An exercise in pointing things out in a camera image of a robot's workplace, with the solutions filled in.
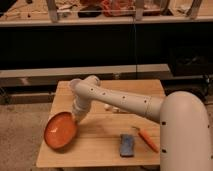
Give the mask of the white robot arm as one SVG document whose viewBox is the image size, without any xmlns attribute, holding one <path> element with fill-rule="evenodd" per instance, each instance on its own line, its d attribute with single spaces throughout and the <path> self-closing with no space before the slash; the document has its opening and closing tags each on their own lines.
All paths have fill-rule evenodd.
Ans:
<svg viewBox="0 0 213 171">
<path fill-rule="evenodd" d="M 96 76 L 73 79 L 72 112 L 81 121 L 100 101 L 145 117 L 160 125 L 161 171 L 213 171 L 208 112 L 194 94 L 176 91 L 164 98 L 106 89 Z"/>
</svg>

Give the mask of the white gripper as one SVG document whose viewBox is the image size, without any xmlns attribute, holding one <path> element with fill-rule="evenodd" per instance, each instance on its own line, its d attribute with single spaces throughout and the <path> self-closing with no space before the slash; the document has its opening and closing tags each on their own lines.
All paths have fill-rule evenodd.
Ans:
<svg viewBox="0 0 213 171">
<path fill-rule="evenodd" d="M 76 122 L 80 123 L 89 113 L 89 111 L 90 111 L 89 103 L 79 103 L 77 100 L 73 101 L 72 114 Z"/>
</svg>

